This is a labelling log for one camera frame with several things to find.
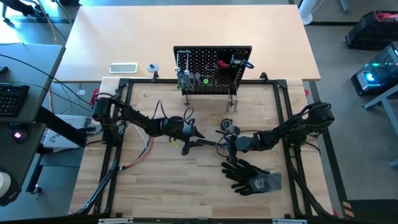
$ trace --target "black glove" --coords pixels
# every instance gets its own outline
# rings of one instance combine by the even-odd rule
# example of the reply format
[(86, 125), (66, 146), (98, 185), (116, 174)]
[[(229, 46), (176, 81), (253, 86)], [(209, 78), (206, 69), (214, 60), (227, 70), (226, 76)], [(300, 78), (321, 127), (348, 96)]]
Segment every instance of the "black glove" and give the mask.
[(271, 174), (268, 171), (250, 165), (243, 159), (238, 159), (238, 163), (233, 164), (233, 166), (226, 162), (221, 163), (221, 166), (225, 168), (222, 170), (225, 177), (238, 182), (231, 186), (233, 189), (239, 187), (235, 190), (236, 193), (251, 195), (282, 188), (282, 176), (279, 172)]

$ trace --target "blue light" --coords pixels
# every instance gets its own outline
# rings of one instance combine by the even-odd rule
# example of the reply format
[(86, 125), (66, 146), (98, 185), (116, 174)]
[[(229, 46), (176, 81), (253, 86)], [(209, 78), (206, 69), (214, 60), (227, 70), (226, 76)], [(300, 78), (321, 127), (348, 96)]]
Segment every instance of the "blue light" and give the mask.
[(367, 79), (368, 81), (370, 81), (370, 82), (373, 82), (373, 81), (374, 81), (373, 74), (372, 74), (372, 73), (367, 73), (367, 74), (366, 74), (366, 79)]

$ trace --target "keyboard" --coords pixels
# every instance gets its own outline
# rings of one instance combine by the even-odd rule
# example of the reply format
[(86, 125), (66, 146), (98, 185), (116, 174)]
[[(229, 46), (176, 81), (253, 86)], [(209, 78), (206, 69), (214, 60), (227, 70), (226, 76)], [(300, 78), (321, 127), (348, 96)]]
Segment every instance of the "keyboard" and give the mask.
[(29, 86), (0, 83), (0, 117), (16, 117), (27, 98)]

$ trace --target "white cable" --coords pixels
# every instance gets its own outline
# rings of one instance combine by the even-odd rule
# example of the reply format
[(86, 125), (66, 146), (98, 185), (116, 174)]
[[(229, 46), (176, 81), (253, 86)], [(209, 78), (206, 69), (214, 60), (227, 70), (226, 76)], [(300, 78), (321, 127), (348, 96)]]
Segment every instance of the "white cable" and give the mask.
[(142, 140), (144, 141), (144, 147), (145, 147), (145, 149), (147, 149), (147, 141), (145, 140), (145, 138), (143, 137), (141, 132), (138, 130), (137, 125), (134, 125), (134, 127), (136, 127), (138, 134), (141, 136)]
[(325, 0), (322, 0), (322, 2), (311, 12), (311, 14), (313, 14), (313, 12), (315, 12), (317, 9), (319, 9), (319, 7), (321, 7), (323, 2), (325, 2)]
[(54, 35), (55, 45), (58, 45), (58, 39), (57, 39), (57, 36), (55, 35), (54, 28), (52, 27), (51, 20), (50, 20), (50, 18), (48, 17), (47, 13), (45, 12), (44, 6), (43, 6), (42, 2), (41, 2), (40, 0), (37, 0), (37, 1), (39, 2), (40, 7), (42, 8), (42, 11), (43, 11), (44, 16), (47, 18), (47, 22), (49, 22), (50, 28), (51, 28), (51, 30), (52, 30), (52, 34)]

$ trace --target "wooden table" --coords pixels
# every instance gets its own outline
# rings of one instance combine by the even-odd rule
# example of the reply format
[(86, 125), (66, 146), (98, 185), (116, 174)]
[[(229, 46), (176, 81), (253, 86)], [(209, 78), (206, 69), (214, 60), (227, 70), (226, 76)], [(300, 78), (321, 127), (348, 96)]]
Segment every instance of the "wooden table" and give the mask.
[(173, 46), (251, 45), (244, 79), (301, 78), (320, 74), (296, 5), (82, 6), (57, 76), (63, 82), (100, 82), (109, 65), (137, 62), (134, 77), (148, 77), (151, 63), (161, 78), (175, 78)]
[[(118, 78), (103, 78), (100, 92), (114, 93), (118, 82)], [(293, 113), (298, 113), (307, 105), (302, 81), (288, 80), (288, 85)], [(197, 128), (207, 140), (220, 139), (221, 135), (215, 130), (220, 128), (224, 118), (233, 119), (234, 125), (242, 130), (272, 129), (279, 125), (271, 86), (241, 85), (238, 94), (237, 113), (225, 113), (226, 96), (189, 96), (195, 109), (193, 117), (197, 119)], [(134, 84), (130, 104), (141, 113), (152, 116), (160, 99), (168, 116), (181, 116), (186, 109), (185, 97), (175, 85), (169, 84)], [(293, 215), (282, 143), (268, 151), (238, 153), (239, 158), (255, 166), (281, 172), (283, 178), (282, 190), (246, 197), (231, 189), (233, 181), (221, 173), (220, 164), (224, 158), (217, 155), (213, 147), (194, 147), (187, 156), (181, 156), (182, 143), (178, 144), (176, 149), (168, 137), (155, 138), (154, 148), (144, 161), (119, 172), (113, 214), (122, 212), (124, 217), (151, 218), (282, 218), (286, 213)], [(134, 161), (142, 148), (142, 140), (130, 124), (124, 137), (121, 165)], [(81, 208), (97, 188), (104, 149), (101, 144), (92, 144), (85, 149), (71, 212)], [(302, 147), (302, 160), (308, 188), (324, 208), (332, 212), (318, 151), (311, 146)], [(298, 195), (304, 211), (300, 191)]]

